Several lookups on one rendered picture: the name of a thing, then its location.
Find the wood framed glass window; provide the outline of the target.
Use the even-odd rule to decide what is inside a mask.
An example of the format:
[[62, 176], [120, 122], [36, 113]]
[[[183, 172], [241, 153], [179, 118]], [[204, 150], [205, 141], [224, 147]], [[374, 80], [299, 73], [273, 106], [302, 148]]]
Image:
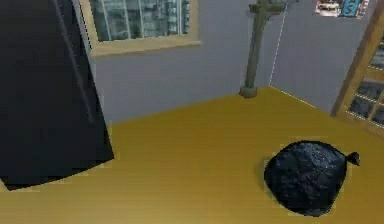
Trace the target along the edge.
[[384, 139], [384, 0], [374, 1], [331, 116]]

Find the black tied rubbish bag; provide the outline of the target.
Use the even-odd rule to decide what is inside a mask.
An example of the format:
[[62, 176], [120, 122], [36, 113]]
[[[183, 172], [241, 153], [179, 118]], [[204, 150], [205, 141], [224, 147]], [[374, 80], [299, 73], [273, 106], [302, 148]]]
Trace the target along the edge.
[[263, 177], [279, 204], [304, 216], [319, 217], [331, 210], [348, 163], [359, 166], [359, 153], [345, 155], [331, 144], [300, 140], [273, 156]]

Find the colourful wall poster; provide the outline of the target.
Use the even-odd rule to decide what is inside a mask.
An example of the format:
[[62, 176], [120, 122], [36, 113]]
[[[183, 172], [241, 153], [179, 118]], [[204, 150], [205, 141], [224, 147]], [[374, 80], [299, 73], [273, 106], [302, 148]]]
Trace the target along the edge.
[[323, 17], [361, 19], [367, 12], [370, 0], [317, 0], [315, 14]]

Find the olive green floor stand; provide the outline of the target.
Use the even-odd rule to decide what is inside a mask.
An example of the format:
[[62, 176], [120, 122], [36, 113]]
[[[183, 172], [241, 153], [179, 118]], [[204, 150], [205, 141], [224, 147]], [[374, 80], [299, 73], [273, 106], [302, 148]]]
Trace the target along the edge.
[[249, 5], [249, 11], [254, 15], [254, 20], [245, 81], [239, 90], [239, 95], [245, 99], [257, 96], [255, 80], [264, 28], [269, 19], [281, 14], [287, 5], [286, 0], [256, 0]]

